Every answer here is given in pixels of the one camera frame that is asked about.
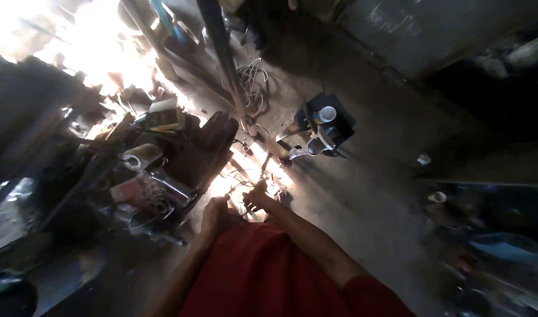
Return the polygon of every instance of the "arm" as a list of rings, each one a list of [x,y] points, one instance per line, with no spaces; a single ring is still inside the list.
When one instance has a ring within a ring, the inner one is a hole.
[[[325,232],[268,197],[264,192],[254,190],[244,194],[244,203],[274,215],[279,226],[290,236],[294,244],[318,264],[337,287],[343,288],[352,278],[367,274]]]
[[[221,218],[227,213],[227,198],[212,198],[202,213],[201,232],[173,271],[167,289],[143,314],[145,317],[177,316],[195,283],[210,247],[222,231]]]

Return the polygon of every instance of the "wall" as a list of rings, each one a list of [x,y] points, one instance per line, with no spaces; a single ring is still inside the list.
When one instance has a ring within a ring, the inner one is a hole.
[[[338,23],[420,79],[538,21],[538,0],[355,0]]]

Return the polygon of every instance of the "hand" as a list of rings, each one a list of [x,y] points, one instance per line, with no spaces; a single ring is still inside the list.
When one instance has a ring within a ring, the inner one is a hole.
[[[203,239],[213,241],[223,232],[224,219],[228,215],[228,199],[228,195],[213,197],[204,207],[200,228],[200,236]]]
[[[279,203],[273,198],[267,196],[265,191],[252,190],[249,193],[243,193],[244,205],[252,212],[256,212],[259,209],[265,210],[267,213],[271,213],[275,203]]]

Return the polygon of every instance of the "white cable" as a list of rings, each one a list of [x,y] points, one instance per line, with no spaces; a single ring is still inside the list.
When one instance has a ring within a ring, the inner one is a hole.
[[[269,79],[269,75],[265,70],[259,68],[259,64],[261,64],[261,58],[252,61],[249,65],[240,65],[236,69],[240,77],[240,85],[248,98],[248,103],[245,107],[249,108],[256,104],[258,100],[261,100],[259,108],[253,117],[256,117],[263,110],[263,94],[265,93],[265,87]],[[258,79],[257,75],[259,72],[263,77],[263,82]]]

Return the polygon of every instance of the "black pipe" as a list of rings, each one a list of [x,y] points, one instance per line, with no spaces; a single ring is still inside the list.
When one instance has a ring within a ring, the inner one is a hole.
[[[150,45],[156,50],[158,56],[166,58],[174,67],[181,68],[188,72],[191,76],[204,82],[207,87],[212,90],[213,93],[219,96],[227,104],[234,107],[232,95],[221,85],[215,82],[215,80],[213,80],[209,76],[209,74],[205,73],[202,69],[177,56],[173,52],[167,50],[165,47],[163,47],[163,45],[159,43],[153,33],[153,30],[142,20],[138,8],[132,0],[120,0],[120,3],[123,5],[123,7],[127,11],[128,15],[132,18],[136,26],[138,26],[138,29],[142,32],[142,34],[144,34],[146,40],[148,40]]]
[[[243,97],[243,88],[240,85],[237,77],[236,65],[232,58],[232,52],[230,50],[228,34],[226,33],[226,27],[222,19],[222,9],[216,0],[196,0],[199,6],[199,11],[202,16],[202,20],[207,29],[208,36],[212,39],[212,44],[220,62],[220,66],[228,79],[230,86],[230,92],[234,99],[234,105],[238,115],[240,116],[240,123],[242,129],[249,133],[248,125],[245,121],[246,111]]]

